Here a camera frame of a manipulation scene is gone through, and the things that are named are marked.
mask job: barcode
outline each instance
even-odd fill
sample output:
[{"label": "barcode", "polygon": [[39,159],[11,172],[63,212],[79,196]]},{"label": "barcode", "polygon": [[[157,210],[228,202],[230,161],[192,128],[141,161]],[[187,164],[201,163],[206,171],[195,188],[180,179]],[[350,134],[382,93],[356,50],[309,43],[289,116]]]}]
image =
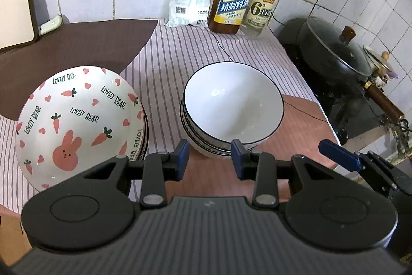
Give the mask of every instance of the barcode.
[{"label": "barcode", "polygon": [[183,14],[185,14],[185,13],[186,13],[186,8],[176,7],[176,13],[183,13]]}]

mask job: ceramic bowl with bunny print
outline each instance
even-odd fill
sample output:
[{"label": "ceramic bowl with bunny print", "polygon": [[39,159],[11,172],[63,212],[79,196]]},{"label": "ceramic bowl with bunny print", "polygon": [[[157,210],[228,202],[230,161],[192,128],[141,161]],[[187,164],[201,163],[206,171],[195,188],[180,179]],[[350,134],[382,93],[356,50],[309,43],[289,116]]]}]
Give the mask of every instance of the ceramic bowl with bunny print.
[{"label": "ceramic bowl with bunny print", "polygon": [[40,191],[118,154],[136,160],[146,128],[129,83],[109,69],[76,67],[52,76],[28,98],[16,127],[17,159]]}]

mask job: clear liquid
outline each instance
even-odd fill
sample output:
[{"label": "clear liquid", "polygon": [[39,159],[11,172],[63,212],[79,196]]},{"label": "clear liquid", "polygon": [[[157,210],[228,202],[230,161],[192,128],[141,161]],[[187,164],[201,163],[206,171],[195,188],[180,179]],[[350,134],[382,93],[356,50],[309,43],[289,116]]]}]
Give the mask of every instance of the clear liquid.
[{"label": "clear liquid", "polygon": [[260,35],[260,33],[263,31],[264,26],[257,28],[257,27],[254,27],[248,24],[247,15],[248,15],[249,9],[250,8],[246,9],[245,15],[243,16],[243,19],[242,19],[242,23],[240,24],[240,30],[251,38],[257,38]]}]

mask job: striped tablecloth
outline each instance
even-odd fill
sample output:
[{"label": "striped tablecloth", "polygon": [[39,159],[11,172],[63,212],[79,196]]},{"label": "striped tablecloth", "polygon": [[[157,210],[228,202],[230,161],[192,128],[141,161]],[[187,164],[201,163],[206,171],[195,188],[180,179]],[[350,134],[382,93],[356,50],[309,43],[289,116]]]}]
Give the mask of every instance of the striped tablecloth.
[{"label": "striped tablecloth", "polygon": [[[268,75],[282,94],[317,102],[288,58],[265,28],[258,39],[243,33],[218,35],[206,28],[169,28],[158,24],[142,51],[121,73],[139,95],[149,122],[148,153],[172,151],[182,138],[178,109],[185,83],[199,68],[219,61],[249,64]],[[14,151],[16,121],[0,116],[0,204],[20,213],[36,190],[24,178]],[[133,182],[130,198],[140,191]]]}]

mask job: wooden handle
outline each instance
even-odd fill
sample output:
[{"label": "wooden handle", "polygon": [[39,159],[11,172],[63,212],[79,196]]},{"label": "wooden handle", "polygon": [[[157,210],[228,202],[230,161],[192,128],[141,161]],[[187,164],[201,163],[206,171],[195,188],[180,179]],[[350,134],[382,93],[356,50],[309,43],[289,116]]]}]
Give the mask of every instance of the wooden handle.
[{"label": "wooden handle", "polygon": [[378,106],[388,115],[391,121],[398,123],[405,117],[404,113],[399,110],[398,107],[393,104],[376,85],[371,82],[366,82],[365,89],[366,96],[378,104]]}]

